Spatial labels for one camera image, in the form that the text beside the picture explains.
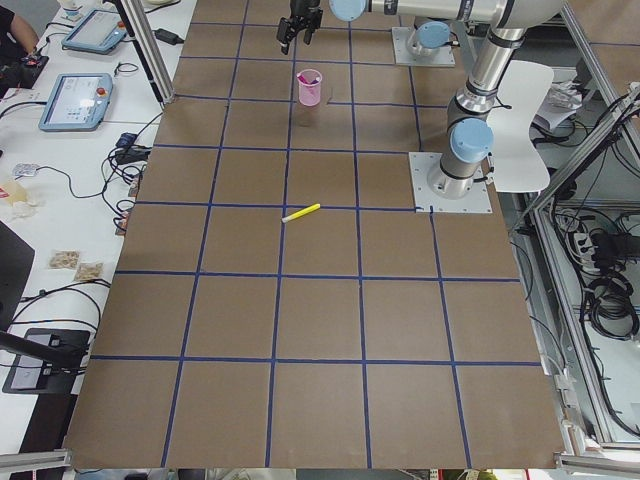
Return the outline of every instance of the white mounting plate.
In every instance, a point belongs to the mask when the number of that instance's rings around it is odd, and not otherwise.
[[[411,67],[455,67],[456,61],[453,58],[451,47],[438,48],[432,55],[427,57],[417,57],[407,50],[407,39],[413,27],[393,27],[391,38],[393,38],[393,51],[396,54],[396,65],[409,65]]]
[[[413,199],[416,212],[429,213],[493,213],[491,201],[484,182],[474,183],[471,191],[459,200],[449,200],[436,194],[428,185],[427,175],[431,167],[440,162],[441,153],[411,152],[409,165],[411,182],[413,183]],[[482,178],[482,170],[478,168],[475,178]]]

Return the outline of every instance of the person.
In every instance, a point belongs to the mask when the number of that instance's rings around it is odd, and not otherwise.
[[[0,6],[0,64],[9,65],[33,53],[38,35],[20,15]]]

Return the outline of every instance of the yellow pen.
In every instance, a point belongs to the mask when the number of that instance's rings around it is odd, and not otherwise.
[[[320,204],[316,203],[314,205],[311,205],[310,207],[303,208],[302,210],[298,210],[297,212],[292,213],[291,215],[287,215],[286,217],[284,217],[282,219],[282,223],[287,223],[287,222],[290,222],[291,220],[295,220],[296,218],[300,218],[303,215],[306,215],[307,213],[315,212],[319,208],[320,208]]]

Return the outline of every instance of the tablet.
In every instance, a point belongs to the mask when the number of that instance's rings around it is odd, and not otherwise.
[[[92,10],[62,40],[62,47],[107,54],[125,37],[127,30],[117,12]]]
[[[109,106],[112,87],[108,73],[59,75],[38,127],[45,132],[95,130]]]

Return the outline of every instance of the black monitor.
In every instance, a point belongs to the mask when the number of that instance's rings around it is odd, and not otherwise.
[[[16,354],[2,391],[67,393],[87,351],[89,332],[31,328],[24,338],[7,332],[29,279],[34,256],[33,248],[0,222],[0,350]]]

